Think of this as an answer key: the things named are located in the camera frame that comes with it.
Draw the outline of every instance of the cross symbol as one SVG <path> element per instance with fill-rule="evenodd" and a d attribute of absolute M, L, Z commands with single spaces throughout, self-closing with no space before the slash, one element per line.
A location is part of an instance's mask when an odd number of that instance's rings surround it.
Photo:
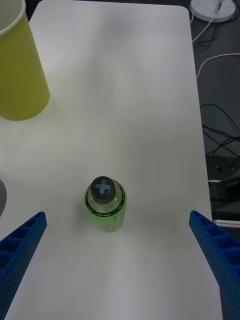
<path fill-rule="evenodd" d="M 95 185 L 95 187 L 96 187 L 97 189 L 100 189 L 99 192 L 100 192 L 101 195 L 104 194 L 105 190 L 109 190 L 109 189 L 111 188 L 109 184 L 106 184 L 106 180 L 102 180 L 102 181 L 101 181 L 101 184 L 97 183 L 97 184 Z"/>

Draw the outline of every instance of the bottle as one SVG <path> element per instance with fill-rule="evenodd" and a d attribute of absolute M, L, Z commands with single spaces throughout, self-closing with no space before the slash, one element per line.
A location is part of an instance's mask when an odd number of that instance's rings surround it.
<path fill-rule="evenodd" d="M 119 182 L 99 176 L 87 188 L 84 205 L 87 214 L 103 231 L 112 232 L 124 222 L 127 197 Z"/>

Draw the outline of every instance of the gray object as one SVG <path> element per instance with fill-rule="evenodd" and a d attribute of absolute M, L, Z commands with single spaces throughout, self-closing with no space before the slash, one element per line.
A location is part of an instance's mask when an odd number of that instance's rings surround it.
<path fill-rule="evenodd" d="M 0 216 L 4 212 L 4 208 L 7 202 L 7 190 L 5 184 L 0 179 Z"/>

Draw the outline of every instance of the black bottle cap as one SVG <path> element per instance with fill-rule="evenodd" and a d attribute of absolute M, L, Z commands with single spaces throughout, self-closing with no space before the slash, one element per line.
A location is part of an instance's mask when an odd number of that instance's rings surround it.
<path fill-rule="evenodd" d="M 98 204 L 109 204 L 116 196 L 116 188 L 113 180 L 107 176 L 99 176 L 91 183 L 91 196 Z"/>

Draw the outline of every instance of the paper cup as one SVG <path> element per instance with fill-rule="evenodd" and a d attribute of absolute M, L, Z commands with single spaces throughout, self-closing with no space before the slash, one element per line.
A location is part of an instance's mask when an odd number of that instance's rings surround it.
<path fill-rule="evenodd" d="M 49 89 L 24 0 L 0 0 L 0 116 L 24 120 L 48 104 Z"/>

